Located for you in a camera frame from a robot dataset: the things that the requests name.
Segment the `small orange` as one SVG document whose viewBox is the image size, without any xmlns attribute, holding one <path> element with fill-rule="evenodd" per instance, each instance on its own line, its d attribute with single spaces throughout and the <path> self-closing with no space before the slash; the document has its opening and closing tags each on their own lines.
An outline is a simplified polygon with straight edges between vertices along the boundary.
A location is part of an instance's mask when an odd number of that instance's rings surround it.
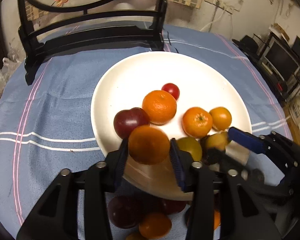
<svg viewBox="0 0 300 240">
<path fill-rule="evenodd" d="M 214 210 L 214 230 L 216 230 L 221 224 L 221 214 L 218 210 Z"/>
</svg>

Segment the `small yellowish longan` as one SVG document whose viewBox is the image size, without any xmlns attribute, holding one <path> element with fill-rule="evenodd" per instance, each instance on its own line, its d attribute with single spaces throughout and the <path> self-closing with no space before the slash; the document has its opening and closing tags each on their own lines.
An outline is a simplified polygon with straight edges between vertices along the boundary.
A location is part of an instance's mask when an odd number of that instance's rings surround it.
<svg viewBox="0 0 300 240">
<path fill-rule="evenodd" d="M 216 148 L 220 151 L 224 151 L 226 146 L 229 145 L 230 139 L 228 136 L 228 132 L 215 133 L 207 137 L 205 141 L 205 149 L 209 150 L 212 148 Z"/>
</svg>

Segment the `purple plum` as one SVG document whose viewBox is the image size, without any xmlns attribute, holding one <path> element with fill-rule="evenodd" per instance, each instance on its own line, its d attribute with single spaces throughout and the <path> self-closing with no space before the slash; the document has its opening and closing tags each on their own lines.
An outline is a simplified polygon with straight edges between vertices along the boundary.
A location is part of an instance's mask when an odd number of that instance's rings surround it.
<svg viewBox="0 0 300 240">
<path fill-rule="evenodd" d="M 117 196 L 108 203 L 108 217 L 113 225 L 130 229 L 141 219 L 138 202 L 131 196 Z"/>
</svg>

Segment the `big orange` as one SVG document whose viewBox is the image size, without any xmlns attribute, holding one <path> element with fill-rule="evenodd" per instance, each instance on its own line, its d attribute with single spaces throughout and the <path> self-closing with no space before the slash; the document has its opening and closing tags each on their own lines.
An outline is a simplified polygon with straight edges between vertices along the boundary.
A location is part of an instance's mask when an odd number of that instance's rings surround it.
<svg viewBox="0 0 300 240">
<path fill-rule="evenodd" d="M 160 239 L 166 236 L 172 228 L 170 218 L 159 212 L 146 215 L 139 224 L 139 232 L 147 239 Z"/>
</svg>

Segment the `large orange mandarin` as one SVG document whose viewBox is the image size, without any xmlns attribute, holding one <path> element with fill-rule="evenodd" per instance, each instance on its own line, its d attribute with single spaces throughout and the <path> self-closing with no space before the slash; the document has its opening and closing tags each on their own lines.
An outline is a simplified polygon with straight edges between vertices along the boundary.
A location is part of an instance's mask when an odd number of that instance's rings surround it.
<svg viewBox="0 0 300 240">
<path fill-rule="evenodd" d="M 177 101 L 164 90 L 154 90 L 144 97 L 142 109 L 148 114 L 151 123 L 164 125 L 174 118 Z"/>
</svg>

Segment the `small yellow-orange tomato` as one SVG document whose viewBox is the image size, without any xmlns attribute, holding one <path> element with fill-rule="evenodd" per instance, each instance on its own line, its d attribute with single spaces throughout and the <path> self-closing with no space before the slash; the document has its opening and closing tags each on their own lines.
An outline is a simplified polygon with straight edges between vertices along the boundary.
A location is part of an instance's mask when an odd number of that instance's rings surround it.
<svg viewBox="0 0 300 240">
<path fill-rule="evenodd" d="M 217 131 L 223 131 L 230 127 L 232 115 L 225 107 L 216 107 L 210 112 L 212 116 L 213 127 Z"/>
</svg>

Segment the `orange with green stem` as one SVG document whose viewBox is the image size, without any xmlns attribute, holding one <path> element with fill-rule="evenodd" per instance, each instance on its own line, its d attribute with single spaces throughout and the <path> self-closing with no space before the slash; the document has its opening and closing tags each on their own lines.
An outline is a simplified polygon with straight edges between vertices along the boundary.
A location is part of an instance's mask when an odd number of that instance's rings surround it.
<svg viewBox="0 0 300 240">
<path fill-rule="evenodd" d="M 193 138 L 205 137 L 212 128 L 212 116 L 200 107 L 189 108 L 182 117 L 184 132 Z"/>
</svg>

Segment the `green-yellow tomato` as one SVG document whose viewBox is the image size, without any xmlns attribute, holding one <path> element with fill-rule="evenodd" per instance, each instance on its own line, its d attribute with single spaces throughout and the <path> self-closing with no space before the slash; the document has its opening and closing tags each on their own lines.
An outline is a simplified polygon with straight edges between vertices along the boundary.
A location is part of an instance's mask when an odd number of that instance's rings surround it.
<svg viewBox="0 0 300 240">
<path fill-rule="evenodd" d="M 178 139 L 177 145 L 180 150 L 189 152 L 194 161 L 201 161 L 202 148 L 200 143 L 192 137 L 183 137 Z"/>
</svg>

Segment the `white oval plate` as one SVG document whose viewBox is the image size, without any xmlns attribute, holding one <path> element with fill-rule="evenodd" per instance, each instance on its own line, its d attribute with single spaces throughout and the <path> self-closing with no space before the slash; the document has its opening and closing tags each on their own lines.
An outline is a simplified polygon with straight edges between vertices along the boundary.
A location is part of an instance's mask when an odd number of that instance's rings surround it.
<svg viewBox="0 0 300 240">
<path fill-rule="evenodd" d="M 191 107 L 207 112 L 225 107 L 232 115 L 230 127 L 252 133 L 248 110 L 234 86 L 208 64 L 192 57 L 164 51 L 139 53 L 114 64 L 98 81 L 91 100 L 91 125 L 103 155 L 117 150 L 121 138 L 116 134 L 115 115 L 125 109 L 142 107 L 144 97 L 166 83 L 178 86 L 180 96 L 172 120 L 160 126 L 169 139 L 185 137 L 181 121 Z M 141 165 L 130 156 L 123 178 L 138 189 L 171 200 L 192 200 L 177 185 L 169 158 L 158 165 Z"/>
</svg>

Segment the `computer monitor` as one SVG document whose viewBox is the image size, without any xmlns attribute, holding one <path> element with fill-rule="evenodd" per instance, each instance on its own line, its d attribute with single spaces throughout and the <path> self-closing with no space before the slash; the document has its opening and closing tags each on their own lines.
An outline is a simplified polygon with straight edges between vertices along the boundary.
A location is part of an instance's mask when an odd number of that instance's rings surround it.
<svg viewBox="0 0 300 240">
<path fill-rule="evenodd" d="M 300 62 L 292 50 L 277 36 L 270 35 L 267 46 L 261 54 L 262 61 L 270 65 L 283 81 L 288 82 L 300 70 Z"/>
</svg>

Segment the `blue striped tablecloth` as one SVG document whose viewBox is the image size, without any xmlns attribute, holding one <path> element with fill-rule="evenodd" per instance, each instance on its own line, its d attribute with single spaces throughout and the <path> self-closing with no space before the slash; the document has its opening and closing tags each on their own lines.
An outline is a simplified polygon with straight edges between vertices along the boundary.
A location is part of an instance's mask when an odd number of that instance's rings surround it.
<svg viewBox="0 0 300 240">
<path fill-rule="evenodd" d="M 210 65 L 235 87 L 254 135 L 292 136 L 268 85 L 230 40 L 172 25 L 164 39 L 166 51 Z M 11 76 L 0 99 L 0 222 L 12 237 L 63 168 L 81 171 L 103 158 L 90 121 L 94 89 L 112 65 L 149 50 L 146 42 L 99 44 L 45 61 L 32 85 L 23 66 Z"/>
</svg>

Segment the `red cherry tomato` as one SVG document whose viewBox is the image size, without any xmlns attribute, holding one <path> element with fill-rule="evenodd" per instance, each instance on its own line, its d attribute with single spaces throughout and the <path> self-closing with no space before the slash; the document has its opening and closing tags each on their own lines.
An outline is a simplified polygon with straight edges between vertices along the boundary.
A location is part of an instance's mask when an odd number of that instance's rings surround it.
<svg viewBox="0 0 300 240">
<path fill-rule="evenodd" d="M 161 88 L 163 91 L 166 91 L 168 93 L 171 94 L 171 96 L 173 96 L 175 98 L 175 100 L 179 99 L 180 96 L 180 90 L 178 88 L 178 86 L 176 86 L 173 83 L 166 83 L 162 86 Z"/>
</svg>

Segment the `clear plastic bag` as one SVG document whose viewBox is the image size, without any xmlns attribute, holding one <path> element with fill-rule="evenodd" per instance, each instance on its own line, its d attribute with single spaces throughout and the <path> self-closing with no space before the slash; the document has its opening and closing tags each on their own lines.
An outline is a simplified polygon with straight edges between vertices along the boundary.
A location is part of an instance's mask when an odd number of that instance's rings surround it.
<svg viewBox="0 0 300 240">
<path fill-rule="evenodd" d="M 20 64 L 19 51 L 14 48 L 2 59 L 2 68 L 0 69 L 0 97 L 3 94 L 10 77 Z"/>
</svg>

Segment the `black embroidered round screen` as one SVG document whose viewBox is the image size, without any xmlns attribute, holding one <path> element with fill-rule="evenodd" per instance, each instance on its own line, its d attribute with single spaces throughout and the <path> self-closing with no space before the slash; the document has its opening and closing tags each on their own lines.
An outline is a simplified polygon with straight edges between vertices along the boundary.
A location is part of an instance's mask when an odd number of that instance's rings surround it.
<svg viewBox="0 0 300 240">
<path fill-rule="evenodd" d="M 133 41 L 145 41 L 154 51 L 163 50 L 164 37 L 162 35 L 162 29 L 167 10 L 167 0 L 157 0 L 154 10 L 114 10 L 92 14 L 88 13 L 88 10 L 106 5 L 112 1 L 114 0 L 99 0 L 74 7 L 55 7 L 53 5 L 41 3 L 38 0 L 18 0 L 21 23 L 18 33 L 26 53 L 24 68 L 26 71 L 25 81 L 27 85 L 30 86 L 33 84 L 39 67 L 46 59 L 67 51 L 82 50 L 82 48 L 88 46 L 99 47 L 106 43 Z M 34 7 L 47 12 L 80 12 L 81 15 L 61 20 L 35 30 L 33 23 L 27 18 L 25 2 L 29 2 Z M 104 27 L 83 29 L 73 33 L 64 34 L 44 43 L 39 42 L 37 39 L 39 35 L 71 24 L 103 18 L 126 16 L 152 17 L 153 22 L 148 28 L 140 28 L 136 25 L 106 25 Z"/>
</svg>

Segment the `wall power strip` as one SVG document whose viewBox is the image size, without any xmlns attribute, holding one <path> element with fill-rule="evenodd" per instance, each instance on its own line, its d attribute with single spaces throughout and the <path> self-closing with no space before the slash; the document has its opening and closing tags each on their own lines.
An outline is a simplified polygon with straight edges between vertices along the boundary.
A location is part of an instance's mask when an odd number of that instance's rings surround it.
<svg viewBox="0 0 300 240">
<path fill-rule="evenodd" d="M 230 14 L 234 13 L 234 10 L 235 10 L 234 6 L 229 5 L 229 4 L 225 3 L 224 1 L 221 1 L 221 0 L 204 0 L 204 1 L 209 4 L 215 5 L 216 7 L 221 8 L 222 10 L 224 10 Z"/>
</svg>

